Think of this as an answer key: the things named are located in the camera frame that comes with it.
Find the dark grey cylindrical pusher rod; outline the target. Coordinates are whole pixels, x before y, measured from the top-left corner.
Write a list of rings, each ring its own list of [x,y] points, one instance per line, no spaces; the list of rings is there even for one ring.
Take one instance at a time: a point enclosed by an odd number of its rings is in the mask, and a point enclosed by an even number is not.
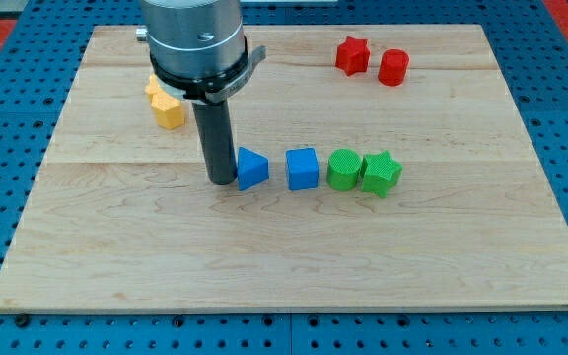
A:
[[[237,161],[228,103],[193,104],[192,109],[210,181],[232,183],[237,177]]]

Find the black clamp ring with bracket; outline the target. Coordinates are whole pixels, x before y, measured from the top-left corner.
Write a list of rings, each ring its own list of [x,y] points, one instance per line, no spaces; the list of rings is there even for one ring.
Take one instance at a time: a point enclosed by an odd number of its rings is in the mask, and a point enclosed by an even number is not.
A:
[[[209,47],[179,51],[160,47],[157,54],[153,52],[155,48],[151,47],[150,60],[160,87],[174,98],[200,105],[226,101],[249,81],[256,66],[266,58],[264,46],[249,53],[245,38],[240,57],[223,69],[206,68],[209,59],[213,60],[212,65],[223,63],[223,57],[215,55]]]

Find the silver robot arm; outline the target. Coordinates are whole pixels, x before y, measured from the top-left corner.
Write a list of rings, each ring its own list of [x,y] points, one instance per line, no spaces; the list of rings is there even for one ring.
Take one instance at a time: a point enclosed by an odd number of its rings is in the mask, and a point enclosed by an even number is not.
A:
[[[141,0],[161,88],[192,104],[210,181],[237,177],[228,98],[251,78],[266,48],[250,48],[239,0]]]

